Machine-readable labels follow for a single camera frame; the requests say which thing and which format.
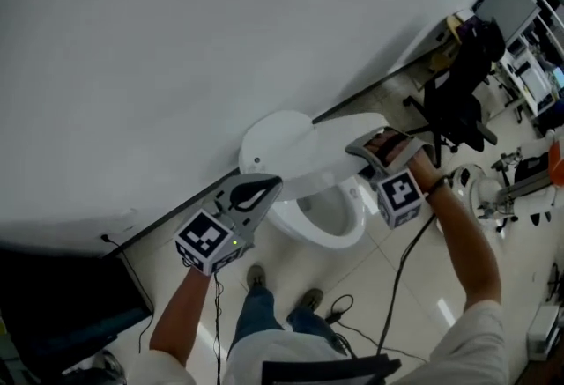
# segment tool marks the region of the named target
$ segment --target floor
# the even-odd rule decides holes
[[[417,93],[417,80],[412,70],[397,74],[332,117],[374,111],[386,116],[390,125],[402,130],[419,127],[424,124],[422,118],[414,108],[403,107],[401,103],[409,94],[422,98]],[[490,114],[502,108],[503,97],[499,92],[494,81],[490,86],[480,85],[477,90],[479,99]],[[488,123],[488,127],[499,138],[496,146],[489,145],[482,153],[461,146],[454,155],[445,147],[443,169],[450,171],[464,163],[476,163],[491,173],[490,166],[502,152],[511,152],[519,144],[535,137],[531,124],[524,120],[518,125],[511,112],[496,117]],[[337,253],[314,248],[293,241],[264,221],[256,231],[256,248],[221,270],[219,280],[225,287],[221,296],[223,313],[220,317],[223,357],[233,338],[246,295],[246,271],[255,262],[265,266],[268,286],[276,296],[275,313],[280,322],[285,320],[295,301],[307,289],[315,286],[325,291],[320,314],[325,315],[337,297],[350,293],[354,296],[354,306],[342,322],[361,329],[371,337],[380,336],[399,258],[431,211],[427,206],[418,218],[391,231],[374,211],[374,202],[370,203],[374,194],[369,186],[366,183],[362,186],[367,191],[369,217],[366,235],[353,248]],[[127,250],[128,258],[154,301],[155,318],[162,314],[186,274],[174,249],[172,235],[189,211],[172,218]],[[535,227],[528,218],[521,218],[509,224],[502,234],[494,230],[486,233],[501,267],[512,380],[516,379],[526,364],[525,334],[538,304],[545,298],[545,284],[551,264],[555,258],[560,260],[562,257],[563,219],[564,211],[561,211],[553,214],[552,223],[542,219],[540,226]],[[198,383],[212,383],[216,374],[212,352],[215,335],[213,287],[211,284],[198,330],[197,346],[188,366]],[[461,315],[463,306],[464,293],[456,280],[444,239],[432,225],[405,265],[386,345],[427,359],[441,337]],[[146,325],[147,321],[139,323],[122,333],[109,346],[126,370],[135,361],[138,337]],[[147,348],[153,327],[154,324],[143,335],[143,349]],[[340,328],[338,331],[349,339],[357,354],[375,353],[375,348],[356,333]],[[401,354],[392,354],[392,358],[400,358],[403,366],[390,378],[389,383],[420,365],[419,360]]]

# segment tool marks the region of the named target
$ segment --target black chair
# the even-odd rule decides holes
[[[423,105],[411,96],[404,100],[405,106],[415,106],[427,121],[426,126],[408,133],[433,133],[437,167],[441,166],[441,146],[449,145],[447,140],[452,152],[460,144],[478,152],[484,151],[484,140],[497,144],[497,136],[482,123],[482,107],[472,93],[479,83],[487,83],[492,62],[503,56],[505,42],[495,22],[474,20],[473,25],[450,68],[425,83]]]

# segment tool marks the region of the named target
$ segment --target hand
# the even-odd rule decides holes
[[[373,137],[372,140],[366,144],[366,148],[376,154],[384,142],[395,134],[396,133],[393,131],[384,131],[382,134]],[[388,164],[393,161],[408,144],[409,139],[406,139],[396,145],[386,157]],[[415,181],[422,192],[430,190],[431,187],[442,177],[442,174],[436,169],[423,149],[415,153],[413,158],[411,158],[407,163],[407,166],[409,167],[409,170],[412,171],[413,178],[415,178]]]

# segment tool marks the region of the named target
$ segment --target white cube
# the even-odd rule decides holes
[[[183,222],[174,235],[176,250],[186,265],[212,275],[250,247],[205,210]]]
[[[409,169],[378,181],[375,191],[382,217],[392,229],[416,218],[425,200]]]

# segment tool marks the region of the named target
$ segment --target black cable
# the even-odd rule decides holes
[[[120,246],[117,242],[110,240],[109,236],[107,234],[103,234],[102,235],[102,240],[104,242],[109,242],[111,244],[114,244],[117,248],[121,249],[122,246]],[[145,291],[143,285],[141,284],[141,280],[139,280],[139,276],[137,275],[137,273],[135,272],[135,270],[133,269],[133,266],[131,266],[130,260],[128,259],[128,257],[125,255],[125,252],[122,250],[121,254],[123,255],[123,259],[125,260],[125,262],[128,264],[128,266],[131,269],[131,272],[133,273],[133,275],[135,276],[135,279],[139,285],[139,288],[141,288],[141,291],[143,292],[143,294],[145,295],[146,299],[149,301],[149,303],[151,304],[151,319],[149,320],[149,323],[147,324],[147,327],[145,327],[143,329],[143,331],[139,334],[139,353],[141,353],[141,338],[143,337],[144,333],[149,329],[149,327],[151,327],[152,324],[152,320],[155,316],[155,306],[152,303],[151,298],[149,297],[149,294],[147,294],[147,291]]]
[[[341,321],[337,322],[338,325],[340,325],[341,327],[343,327],[344,329],[349,329],[352,330],[353,332],[358,333],[361,337],[367,339],[370,343],[372,343],[376,348],[378,348],[378,343],[376,343],[375,340],[373,340],[371,337],[369,337],[368,335],[365,335],[364,333],[362,333],[360,330],[355,329],[354,327],[350,327],[348,325],[344,325]],[[407,353],[402,351],[401,349],[394,349],[392,347],[383,347],[382,348],[384,351],[390,351],[390,352],[397,352],[397,353],[401,353],[403,355],[405,355],[405,357],[411,357],[412,359],[417,359],[419,361],[422,361],[423,363],[427,363],[427,361],[425,359],[422,359],[421,357],[414,355],[412,353]]]
[[[336,310],[335,306],[337,305],[337,303],[344,299],[344,298],[349,298],[351,300],[351,304],[345,308],[344,310]],[[331,304],[331,308],[330,308],[330,315],[327,316],[327,318],[325,318],[325,321],[328,324],[332,324],[334,322],[336,322],[338,325],[340,325],[342,328],[344,329],[348,329],[348,330],[352,330],[353,332],[358,333],[361,337],[365,338],[366,340],[368,340],[370,343],[372,343],[376,349],[379,347],[379,344],[376,343],[376,341],[374,339],[372,339],[371,337],[369,337],[368,335],[365,335],[364,333],[362,333],[360,330],[355,329],[354,327],[350,327],[348,325],[343,324],[340,319],[341,317],[347,312],[349,311],[354,305],[354,297],[351,294],[343,294],[342,296],[338,297],[332,304]],[[349,341],[340,333],[336,334],[339,338],[339,340],[341,341],[341,343],[343,344],[343,346],[351,353],[351,356],[355,359],[356,355],[354,355],[353,350],[351,349],[350,343]],[[385,351],[391,351],[391,352],[397,352],[397,353],[401,353],[404,354],[406,357],[411,357],[412,359],[417,359],[422,361],[423,363],[427,363],[427,361],[425,359],[422,359],[421,357],[418,357],[417,355],[413,355],[407,352],[404,352],[400,349],[393,349],[391,347],[383,347],[383,349]]]
[[[407,248],[405,248],[405,251],[402,254],[402,258],[399,261],[399,267],[397,268],[396,279],[394,280],[394,288],[391,294],[390,309],[388,310],[388,315],[386,316],[386,323],[384,323],[384,328],[382,329],[382,335],[380,336],[380,343],[378,343],[379,345],[376,355],[380,355],[380,353],[382,352],[384,341],[386,341],[386,336],[388,335],[388,330],[390,329],[391,316],[394,312],[394,304],[396,303],[397,287],[399,286],[399,279],[402,277],[402,272],[404,271],[405,261],[407,260],[407,257],[412,252],[415,245],[418,243],[423,233],[427,230],[427,228],[431,225],[431,222],[433,222],[435,218],[436,218],[435,215],[431,216],[431,218],[425,223],[425,225],[423,225],[423,227],[415,235],[413,241],[408,244]]]
[[[218,273],[213,274],[213,280],[215,281],[215,338],[213,340],[213,353],[218,360],[218,378],[217,385],[221,383],[221,341],[219,339],[219,317],[223,313],[221,306],[219,305],[219,296],[223,293],[224,286],[218,280]],[[218,350],[215,350],[216,341],[218,343]]]

